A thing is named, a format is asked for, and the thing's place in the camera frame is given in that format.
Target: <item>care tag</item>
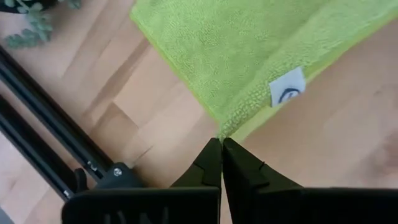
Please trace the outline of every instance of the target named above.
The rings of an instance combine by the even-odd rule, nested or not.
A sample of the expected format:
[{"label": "care tag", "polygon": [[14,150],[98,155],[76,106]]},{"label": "care tag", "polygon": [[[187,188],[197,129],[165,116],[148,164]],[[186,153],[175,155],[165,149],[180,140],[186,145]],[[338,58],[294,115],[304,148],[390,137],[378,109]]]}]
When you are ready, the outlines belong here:
[{"label": "care tag", "polygon": [[301,67],[297,67],[285,75],[270,82],[272,107],[286,102],[305,90],[305,78]]}]

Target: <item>black bar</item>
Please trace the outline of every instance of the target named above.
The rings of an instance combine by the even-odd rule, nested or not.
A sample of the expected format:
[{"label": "black bar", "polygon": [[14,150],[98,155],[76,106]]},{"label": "black bar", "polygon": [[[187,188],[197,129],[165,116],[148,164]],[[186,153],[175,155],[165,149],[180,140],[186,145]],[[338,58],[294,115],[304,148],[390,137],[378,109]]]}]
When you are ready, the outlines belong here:
[{"label": "black bar", "polygon": [[0,47],[0,80],[35,114],[95,180],[100,180],[107,173],[113,165],[112,160],[2,47]]},{"label": "black bar", "polygon": [[66,201],[76,193],[77,182],[73,171],[2,96],[0,131],[62,199]]}]

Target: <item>green microfiber towel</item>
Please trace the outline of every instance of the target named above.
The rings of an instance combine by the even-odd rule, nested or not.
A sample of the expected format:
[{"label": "green microfiber towel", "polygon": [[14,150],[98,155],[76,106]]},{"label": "green microfiber towel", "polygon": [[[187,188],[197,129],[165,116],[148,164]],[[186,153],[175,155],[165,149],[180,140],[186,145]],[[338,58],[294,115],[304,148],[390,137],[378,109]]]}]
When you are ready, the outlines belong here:
[{"label": "green microfiber towel", "polygon": [[137,0],[131,19],[220,126],[240,140],[273,115],[269,83],[307,82],[398,16],[398,0]]}]

